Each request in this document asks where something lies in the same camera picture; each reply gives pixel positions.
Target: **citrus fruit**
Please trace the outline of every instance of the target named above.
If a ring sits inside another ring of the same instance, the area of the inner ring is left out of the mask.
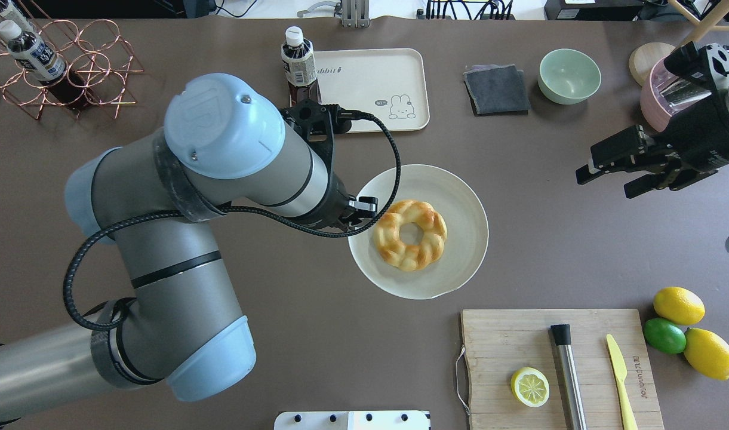
[[[681,287],[662,288],[653,297],[653,308],[675,324],[693,325],[701,321],[705,309],[696,294]]]
[[[680,354],[685,349],[683,330],[664,318],[653,318],[645,322],[643,336],[649,345],[667,354]]]
[[[720,336],[702,328],[685,331],[687,345],[683,354],[699,373],[725,381],[729,378],[729,345]]]
[[[550,398],[550,384],[539,370],[522,367],[512,374],[510,388],[515,398],[526,406],[538,408]]]

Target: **gray folded cloth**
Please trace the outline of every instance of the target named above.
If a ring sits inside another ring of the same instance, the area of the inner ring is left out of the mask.
[[[463,77],[476,115],[527,113],[531,108],[523,84],[523,70],[515,69],[514,64],[488,64],[469,69]]]

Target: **white plate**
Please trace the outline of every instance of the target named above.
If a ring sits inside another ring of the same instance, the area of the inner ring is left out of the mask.
[[[392,131],[419,130],[430,114],[422,56],[409,48],[316,51],[323,103],[378,117]],[[351,133],[380,131],[374,122],[353,121]]]
[[[359,191],[375,196],[381,204],[393,189],[395,168],[377,175]],[[433,299],[454,291],[473,278],[484,261],[489,244],[487,213],[473,190],[462,179],[435,166],[402,166],[399,191],[394,201],[418,199],[432,204],[447,224],[444,255],[437,262],[415,272],[402,272],[380,258],[372,240],[372,229],[348,238],[353,259],[362,273],[378,287],[405,299]],[[405,242],[414,231],[402,229]]]

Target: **knife handle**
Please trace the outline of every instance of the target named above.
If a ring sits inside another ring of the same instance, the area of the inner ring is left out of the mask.
[[[635,414],[632,413],[632,406],[629,405],[629,396],[627,395],[627,389],[624,387],[624,381],[616,381],[616,387],[619,389],[619,404],[622,408],[624,430],[638,430]]]

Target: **green bowl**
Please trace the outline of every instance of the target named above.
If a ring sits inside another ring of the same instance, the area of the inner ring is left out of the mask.
[[[561,105],[586,100],[601,87],[601,69],[583,52],[556,49],[539,63],[539,89]]]

